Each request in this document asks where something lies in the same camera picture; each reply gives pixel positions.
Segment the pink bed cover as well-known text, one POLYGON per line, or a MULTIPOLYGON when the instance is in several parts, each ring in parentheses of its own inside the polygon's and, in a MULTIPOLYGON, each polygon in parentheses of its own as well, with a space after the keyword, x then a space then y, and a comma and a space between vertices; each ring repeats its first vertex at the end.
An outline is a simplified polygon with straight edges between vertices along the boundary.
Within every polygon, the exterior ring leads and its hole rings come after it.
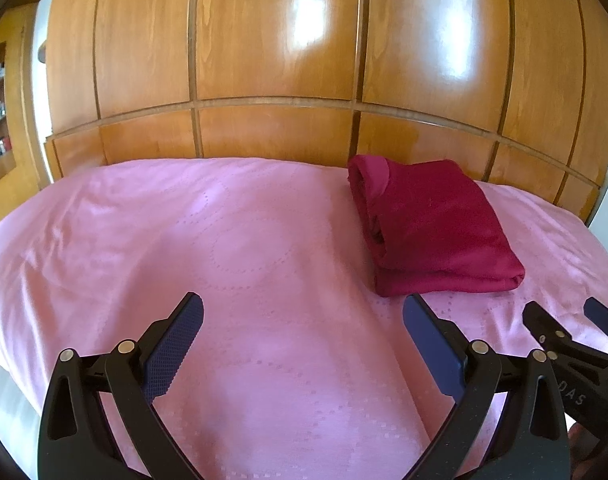
MULTIPOLYGON (((506 292, 419 295, 469 341, 541 350, 529 301, 608 354, 584 316, 608 307, 608 255, 569 212, 475 181, 525 268, 506 292)), ((0 365, 40 420, 60 352, 111 352, 168 318, 187 292, 203 324, 153 401, 199 479, 408 479, 455 401, 403 321, 410 295, 375 291, 347 168, 266 159, 134 160, 45 188, 0 222, 0 365)), ((147 471, 109 393, 130 468, 147 471)), ((506 398, 461 466, 476 468, 506 398)), ((564 411, 569 479, 608 479, 608 437, 564 411)))

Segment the dark red garment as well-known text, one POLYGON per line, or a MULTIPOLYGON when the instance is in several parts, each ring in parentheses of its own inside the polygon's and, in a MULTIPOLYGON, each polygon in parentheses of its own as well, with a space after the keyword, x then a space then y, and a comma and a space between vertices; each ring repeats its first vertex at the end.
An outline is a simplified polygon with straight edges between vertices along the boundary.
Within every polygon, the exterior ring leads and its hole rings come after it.
POLYGON ((379 295, 506 292, 523 282, 494 208, 456 162, 357 155, 348 182, 379 295))

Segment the wooden shelf cabinet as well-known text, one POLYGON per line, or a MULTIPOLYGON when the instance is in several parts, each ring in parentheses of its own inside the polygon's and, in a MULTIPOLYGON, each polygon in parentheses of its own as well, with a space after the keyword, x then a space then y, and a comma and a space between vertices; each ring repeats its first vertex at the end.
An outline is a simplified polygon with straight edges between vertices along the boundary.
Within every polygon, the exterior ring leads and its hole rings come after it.
POLYGON ((36 12, 24 4, 0 19, 0 220, 50 183, 32 89, 36 12))

